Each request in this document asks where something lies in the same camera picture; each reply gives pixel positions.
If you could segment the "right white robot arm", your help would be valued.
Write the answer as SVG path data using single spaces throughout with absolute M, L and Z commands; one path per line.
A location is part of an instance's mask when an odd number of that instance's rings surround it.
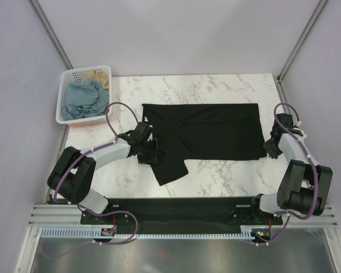
M 271 138 L 264 143 L 269 157 L 283 154 L 288 163 L 277 193 L 259 194 L 252 199 L 250 220 L 262 224 L 269 214 L 292 214 L 299 219 L 320 216 L 326 206 L 332 169 L 320 165 L 306 148 L 304 134 L 290 114 L 276 114 Z

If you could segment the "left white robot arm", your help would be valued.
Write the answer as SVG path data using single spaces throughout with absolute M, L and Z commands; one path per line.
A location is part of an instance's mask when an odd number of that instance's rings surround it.
M 116 135 L 114 139 L 88 150 L 78 150 L 72 146 L 65 148 L 55 164 L 47 185 L 57 195 L 72 204 L 93 212 L 102 224 L 113 219 L 113 209 L 106 197 L 92 189 L 95 171 L 120 159 L 136 156 L 138 163 L 157 162 L 157 140 L 150 139 L 153 128 L 139 122 L 135 129 Z

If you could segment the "beige t shirt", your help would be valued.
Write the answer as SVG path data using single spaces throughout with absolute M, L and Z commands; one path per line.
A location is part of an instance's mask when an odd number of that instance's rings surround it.
M 107 92 L 107 94 L 109 94 L 109 75 L 104 72 L 104 71 L 90 71 L 88 72 L 84 78 L 83 78 L 83 82 L 86 82 L 88 79 L 93 79 L 96 82 L 100 82 L 102 84 L 102 87 L 104 88 L 104 90 Z

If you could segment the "left aluminium frame post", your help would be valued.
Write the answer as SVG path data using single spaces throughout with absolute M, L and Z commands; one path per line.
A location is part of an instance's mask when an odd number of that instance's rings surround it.
M 28 0 L 27 1 L 31 6 L 32 10 L 36 14 L 43 30 L 47 34 L 50 42 L 52 43 L 53 47 L 55 48 L 59 58 L 61 59 L 62 63 L 64 64 L 66 69 L 73 69 L 73 65 L 65 52 L 64 47 L 62 46 L 58 36 L 55 33 L 54 28 L 52 27 L 47 15 L 45 14 L 44 9 L 42 8 L 40 2 L 38 0 Z

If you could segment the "aluminium frame post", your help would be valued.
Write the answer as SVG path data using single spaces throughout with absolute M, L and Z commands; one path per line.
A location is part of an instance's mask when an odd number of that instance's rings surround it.
M 299 35 L 292 51 L 290 52 L 288 58 L 286 59 L 284 65 L 281 68 L 281 71 L 276 76 L 277 83 L 281 85 L 283 79 L 287 75 L 292 66 L 294 60 L 298 56 L 300 50 L 302 49 L 303 45 L 307 41 L 308 37 L 310 36 L 312 30 L 314 29 L 317 21 L 319 20 L 321 14 L 323 13 L 326 6 L 329 4 L 329 0 L 319 0 L 317 5 L 315 6 L 313 12 L 309 16 L 301 34 Z
M 45 14 L 44 9 L 42 8 L 40 2 L 38 0 L 28 0 L 27 1 L 31 6 L 32 10 L 36 14 L 43 30 L 47 34 L 50 42 L 52 43 L 53 47 L 55 48 L 59 58 L 61 59 L 62 63 L 64 64 L 66 69 L 73 69 L 73 65 L 65 52 L 64 47 L 62 46 L 58 36 L 55 33 L 54 28 L 52 27 L 47 15 Z

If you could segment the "blue t shirt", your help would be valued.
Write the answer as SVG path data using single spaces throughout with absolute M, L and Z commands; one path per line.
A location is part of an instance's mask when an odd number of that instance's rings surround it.
M 109 95 L 102 84 L 90 78 L 68 84 L 61 115 L 65 121 L 97 117 L 104 115 L 108 104 Z

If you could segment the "aluminium profile rail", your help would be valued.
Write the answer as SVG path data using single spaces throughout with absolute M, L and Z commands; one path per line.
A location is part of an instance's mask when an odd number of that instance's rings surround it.
M 29 227 L 80 227 L 82 212 L 75 205 L 34 205 Z M 338 224 L 331 206 L 321 216 L 299 220 L 291 216 L 289 228 L 337 228 Z

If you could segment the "black t shirt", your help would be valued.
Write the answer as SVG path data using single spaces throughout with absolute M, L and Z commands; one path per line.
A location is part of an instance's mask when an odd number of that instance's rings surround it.
M 258 104 L 143 104 L 153 128 L 159 185 L 188 174 L 186 160 L 250 161 L 266 157 Z

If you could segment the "right aluminium frame post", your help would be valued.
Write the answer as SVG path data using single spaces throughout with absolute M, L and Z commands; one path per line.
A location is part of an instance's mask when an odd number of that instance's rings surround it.
M 310 36 L 312 30 L 314 29 L 317 21 L 319 20 L 321 14 L 323 13 L 326 6 L 329 4 L 329 0 L 319 0 L 317 5 L 315 6 L 313 12 L 309 16 L 301 34 L 299 35 L 292 51 L 290 52 L 288 58 L 286 59 L 284 65 L 281 68 L 281 71 L 276 76 L 277 83 L 281 85 L 283 79 L 287 75 L 292 66 L 294 60 L 298 56 L 300 50 L 302 49 L 303 45 L 307 41 L 308 37 Z

